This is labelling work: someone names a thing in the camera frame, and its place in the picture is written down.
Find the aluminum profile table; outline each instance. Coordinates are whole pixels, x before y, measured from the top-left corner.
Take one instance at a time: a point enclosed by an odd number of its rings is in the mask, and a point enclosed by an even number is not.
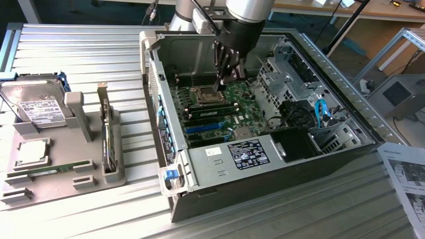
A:
[[[0,212],[0,238],[415,238],[376,153],[355,160],[327,178],[171,223],[168,199],[160,193],[159,163],[142,91],[139,32],[143,29],[140,26],[25,25],[14,71],[67,72],[72,90],[84,92],[87,111],[99,108],[96,83],[110,84],[110,99],[123,118],[128,184]]]
[[[375,58],[371,60],[366,68],[362,70],[359,75],[354,79],[354,85],[359,84],[363,77],[371,71],[371,69],[376,66],[380,59],[386,56],[394,46],[403,40],[407,39],[411,43],[414,43],[422,51],[425,51],[425,29],[422,28],[403,28],[392,40],[388,42],[383,50],[378,53]]]

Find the warning label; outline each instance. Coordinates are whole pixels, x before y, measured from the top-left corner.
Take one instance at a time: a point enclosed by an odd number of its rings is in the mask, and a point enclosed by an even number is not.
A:
[[[259,139],[230,144],[228,148],[240,170],[270,163]]]
[[[66,121],[64,114],[56,100],[19,102],[34,124]]]

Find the motherboard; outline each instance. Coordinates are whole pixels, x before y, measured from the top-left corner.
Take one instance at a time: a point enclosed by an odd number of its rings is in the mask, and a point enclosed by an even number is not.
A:
[[[172,86],[179,120],[191,148],[259,136],[264,113],[247,82],[235,82],[223,92],[214,85]]]

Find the metal workbench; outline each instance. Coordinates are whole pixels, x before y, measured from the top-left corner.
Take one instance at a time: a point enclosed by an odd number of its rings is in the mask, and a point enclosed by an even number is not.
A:
[[[64,71],[72,90],[84,92],[87,111],[99,109],[96,83],[108,82],[110,99],[123,118],[128,183],[0,212],[0,238],[414,238],[376,153],[355,160],[327,178],[171,223],[168,200],[160,193],[158,156],[142,89],[139,33],[144,28],[27,24],[21,32],[11,32],[10,43],[17,46],[7,53],[7,59],[14,60],[11,70]],[[13,120],[3,106],[2,148],[7,145],[5,132]],[[0,158],[2,164],[6,159],[7,155]]]

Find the green circuit board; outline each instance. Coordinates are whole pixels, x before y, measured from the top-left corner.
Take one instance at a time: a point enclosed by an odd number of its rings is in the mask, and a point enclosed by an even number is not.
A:
[[[188,144],[196,144],[195,147],[204,146],[198,145],[198,142],[203,142],[208,139],[218,139],[215,143],[220,143],[222,138],[224,138],[223,142],[235,141],[240,139],[238,132],[240,132],[243,129],[246,132],[250,131],[250,136],[259,136],[266,128],[262,110],[255,99],[252,98],[248,85],[244,82],[230,84],[227,86],[227,90],[219,93],[212,92],[212,89],[214,85],[196,87],[171,87],[183,132]],[[203,111],[204,107],[211,106],[223,106],[223,108],[211,113],[208,113],[208,110]],[[198,120],[198,122],[203,122],[202,124],[192,126],[187,125],[188,123],[194,122],[194,119],[190,119],[188,114],[186,113],[188,108],[196,110],[200,109],[192,114],[194,117],[202,117],[202,119]],[[214,124],[210,123],[210,120],[216,120],[216,122],[222,123],[222,127],[219,129],[203,132],[187,133],[188,128]]]

